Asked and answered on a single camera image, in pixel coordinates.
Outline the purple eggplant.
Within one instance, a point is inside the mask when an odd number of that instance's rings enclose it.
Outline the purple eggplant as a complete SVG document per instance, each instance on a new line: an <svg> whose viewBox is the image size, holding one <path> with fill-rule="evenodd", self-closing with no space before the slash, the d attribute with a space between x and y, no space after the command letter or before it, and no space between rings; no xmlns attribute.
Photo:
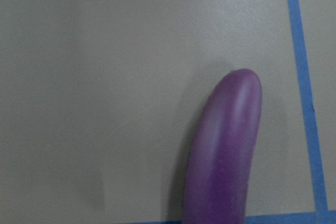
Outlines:
<svg viewBox="0 0 336 224"><path fill-rule="evenodd" d="M192 143L183 223L244 223L262 88L249 69L226 75L209 96Z"/></svg>

